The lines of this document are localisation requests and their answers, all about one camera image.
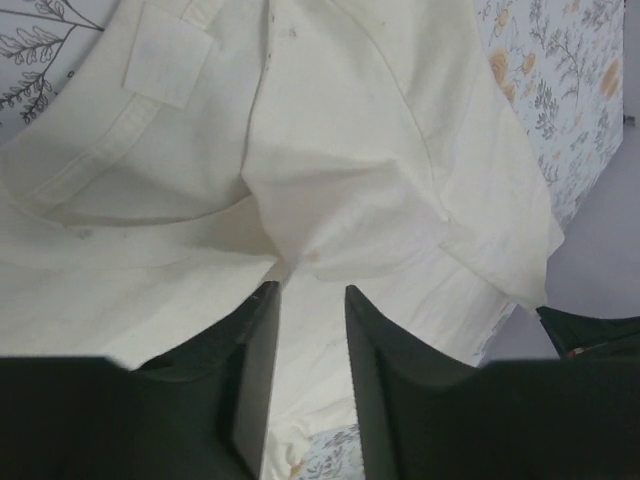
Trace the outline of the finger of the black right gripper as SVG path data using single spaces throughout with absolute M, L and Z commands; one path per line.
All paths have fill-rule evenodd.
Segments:
M 549 307 L 536 310 L 560 358 L 639 358 L 639 318 L 600 319 Z

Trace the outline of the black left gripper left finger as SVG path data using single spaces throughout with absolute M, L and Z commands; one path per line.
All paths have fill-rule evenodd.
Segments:
M 268 281 L 135 370 L 97 356 L 3 358 L 2 477 L 258 478 L 279 314 Z

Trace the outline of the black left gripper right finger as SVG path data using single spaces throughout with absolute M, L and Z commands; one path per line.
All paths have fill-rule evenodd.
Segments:
M 369 479 L 635 479 L 639 358 L 498 361 L 432 348 L 345 292 Z

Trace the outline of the floral patterned table cloth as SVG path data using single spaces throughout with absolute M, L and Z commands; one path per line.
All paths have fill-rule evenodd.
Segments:
M 470 2 L 494 79 L 529 139 L 563 235 L 622 142 L 624 5 L 620 1 Z M 516 305 L 521 304 L 507 305 L 477 362 L 470 365 L 482 361 L 492 337 Z M 130 370 L 156 357 L 130 367 L 102 355 L 9 356 L 1 351 L 1 361 L 57 356 L 105 357 Z M 356 417 L 352 425 L 313 435 L 300 463 L 284 479 L 364 475 Z

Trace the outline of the cream white t shirt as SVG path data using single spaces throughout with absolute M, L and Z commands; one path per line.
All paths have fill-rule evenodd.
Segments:
M 1 351 L 136 367 L 268 279 L 262 477 L 355 423 L 344 293 L 475 364 L 563 235 L 470 1 L 5 1 Z

